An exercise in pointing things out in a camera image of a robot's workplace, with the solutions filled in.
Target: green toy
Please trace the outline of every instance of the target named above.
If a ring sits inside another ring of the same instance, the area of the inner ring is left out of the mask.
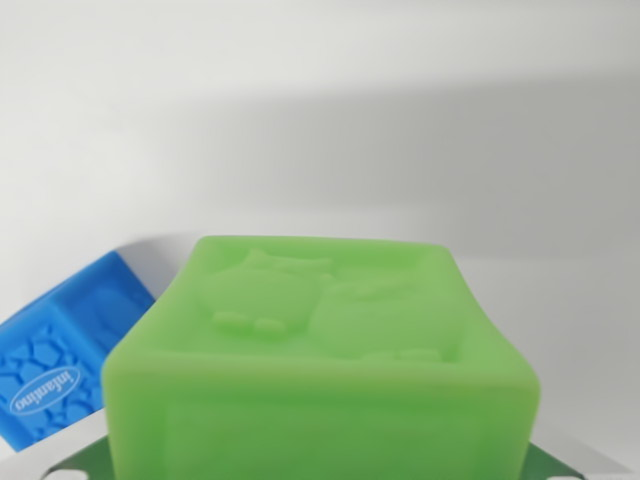
[[[118,480],[516,480],[536,376],[448,250],[206,237],[107,359]]]

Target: infantino logo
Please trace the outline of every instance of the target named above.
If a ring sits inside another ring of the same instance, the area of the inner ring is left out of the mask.
[[[40,412],[69,395],[80,381],[76,367],[49,370],[24,385],[11,400],[9,411],[14,415]]]

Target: white background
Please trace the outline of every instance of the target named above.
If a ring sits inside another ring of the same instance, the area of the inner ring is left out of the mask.
[[[640,469],[639,52],[618,0],[5,0],[0,316],[180,232],[442,243]]]

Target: blue toy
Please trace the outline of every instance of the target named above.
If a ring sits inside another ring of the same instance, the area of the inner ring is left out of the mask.
[[[153,301],[110,252],[0,324],[0,435],[21,450],[102,408],[102,363]]]

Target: blue block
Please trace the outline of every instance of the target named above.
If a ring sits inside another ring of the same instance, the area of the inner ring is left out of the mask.
[[[152,304],[111,252],[0,324],[0,435],[21,450],[102,408],[102,363]]]

